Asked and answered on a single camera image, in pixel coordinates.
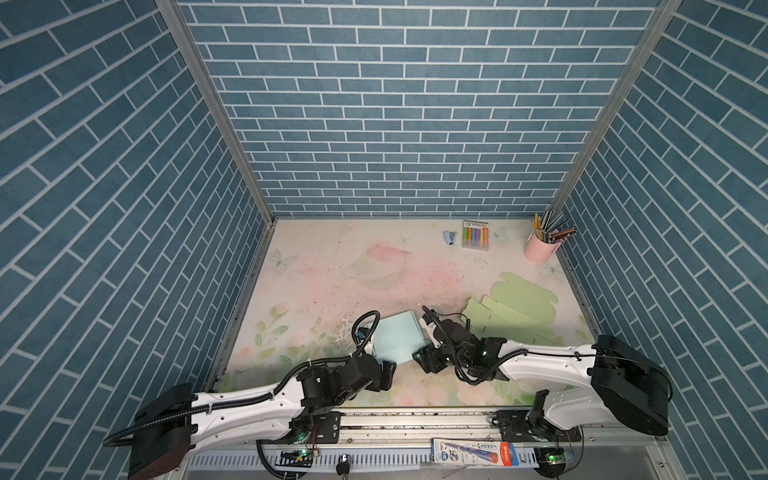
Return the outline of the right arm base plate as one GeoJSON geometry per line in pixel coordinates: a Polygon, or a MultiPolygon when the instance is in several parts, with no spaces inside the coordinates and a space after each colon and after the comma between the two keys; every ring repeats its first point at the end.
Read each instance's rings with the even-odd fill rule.
{"type": "Polygon", "coordinates": [[[526,409],[499,410],[490,422],[499,431],[501,440],[509,443],[575,443],[582,440],[579,427],[561,430],[547,420],[531,421],[529,415],[530,411],[526,409]]]}

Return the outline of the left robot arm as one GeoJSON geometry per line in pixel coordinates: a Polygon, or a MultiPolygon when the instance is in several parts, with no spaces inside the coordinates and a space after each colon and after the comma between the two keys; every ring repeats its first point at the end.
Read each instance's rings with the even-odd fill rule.
{"type": "Polygon", "coordinates": [[[338,408],[362,391],[389,390],[396,368],[394,362],[362,353],[332,362],[305,362],[274,385],[247,390],[195,393],[188,383],[176,385],[102,444],[129,448],[130,478],[152,479],[225,445],[334,443],[338,408]]]}

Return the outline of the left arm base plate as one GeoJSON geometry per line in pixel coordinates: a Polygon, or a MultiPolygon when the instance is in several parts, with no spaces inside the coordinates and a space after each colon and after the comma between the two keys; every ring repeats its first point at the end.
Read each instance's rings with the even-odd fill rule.
{"type": "Polygon", "coordinates": [[[293,419],[290,431],[283,438],[290,444],[324,445],[337,444],[340,436],[342,414],[330,411],[315,415],[305,415],[293,419]]]}

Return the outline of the light blue paper box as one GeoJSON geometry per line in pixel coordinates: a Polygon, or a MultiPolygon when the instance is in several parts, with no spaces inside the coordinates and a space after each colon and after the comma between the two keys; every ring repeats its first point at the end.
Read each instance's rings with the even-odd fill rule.
{"type": "Polygon", "coordinates": [[[397,365],[413,360],[413,354],[430,344],[412,310],[382,319],[372,337],[372,355],[380,362],[397,365]]]}

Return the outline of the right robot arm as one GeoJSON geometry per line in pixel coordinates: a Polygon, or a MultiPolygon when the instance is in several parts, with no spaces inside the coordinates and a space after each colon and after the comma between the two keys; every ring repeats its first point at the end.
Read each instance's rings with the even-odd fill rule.
{"type": "Polygon", "coordinates": [[[590,424],[621,424],[662,437],[674,387],[666,370],[624,341],[546,346],[479,338],[452,320],[431,320],[431,341],[414,360],[426,373],[452,368],[471,386],[490,381],[542,383],[527,414],[528,431],[553,439],[590,424]]]}

